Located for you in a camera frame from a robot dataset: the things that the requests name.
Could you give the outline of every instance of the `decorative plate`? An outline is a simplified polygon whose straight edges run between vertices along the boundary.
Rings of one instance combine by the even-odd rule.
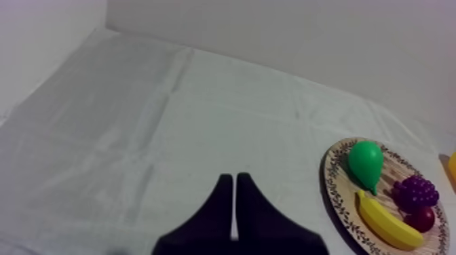
[[[326,191],[332,206],[340,218],[342,225],[354,240],[368,253],[375,255],[392,254],[442,254],[448,252],[450,233],[447,217],[445,216],[442,204],[438,202],[432,209],[436,215],[436,222],[432,229],[423,234],[424,244],[413,251],[398,250],[379,239],[363,223],[355,207],[355,192],[360,187],[352,182],[347,175],[347,157],[353,145],[365,138],[346,138],[332,145],[324,158],[324,181]],[[418,174],[407,160],[401,158],[397,153],[389,150],[385,145],[376,142],[383,151],[384,164],[380,181],[377,184],[378,194],[374,197],[366,192],[369,197],[374,197],[394,216],[403,219],[402,213],[390,197],[390,191],[395,181],[402,181],[405,178]]]

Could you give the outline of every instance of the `plastic fruit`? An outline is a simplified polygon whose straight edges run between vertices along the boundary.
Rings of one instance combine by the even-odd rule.
[[[348,155],[348,164],[351,172],[358,178],[365,188],[377,195],[377,183],[383,167],[383,153],[374,142],[356,143]]]
[[[365,223],[385,242],[399,250],[414,250],[423,245],[423,235],[390,214],[377,200],[366,197],[363,190],[359,213]]]
[[[395,182],[394,188],[398,191],[393,192],[396,203],[410,214],[421,207],[436,205],[440,197],[429,180],[416,175],[408,177],[402,183]]]
[[[414,214],[408,215],[404,219],[405,223],[412,226],[421,233],[428,232],[434,226],[436,217],[430,207],[421,207]]]
[[[448,161],[448,169],[450,169],[451,176],[456,182],[456,153],[453,153]]]

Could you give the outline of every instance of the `yellow banana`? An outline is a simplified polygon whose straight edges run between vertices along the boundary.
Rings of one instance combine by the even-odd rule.
[[[358,191],[359,213],[365,223],[384,241],[400,250],[414,250],[423,245],[423,235],[390,214],[377,200]]]

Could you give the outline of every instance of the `white cloth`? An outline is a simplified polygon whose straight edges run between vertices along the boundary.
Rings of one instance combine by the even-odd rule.
[[[456,137],[270,68],[98,31],[0,128],[0,254],[150,254],[238,172],[332,254],[352,254],[318,182],[324,152],[350,136],[409,159],[455,229],[438,155]]]

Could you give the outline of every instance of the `purple grapes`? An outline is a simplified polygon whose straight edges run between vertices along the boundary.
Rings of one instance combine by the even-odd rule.
[[[398,201],[402,207],[416,210],[422,206],[434,206],[439,199],[438,191],[429,181],[420,176],[410,176],[401,182],[395,182]]]

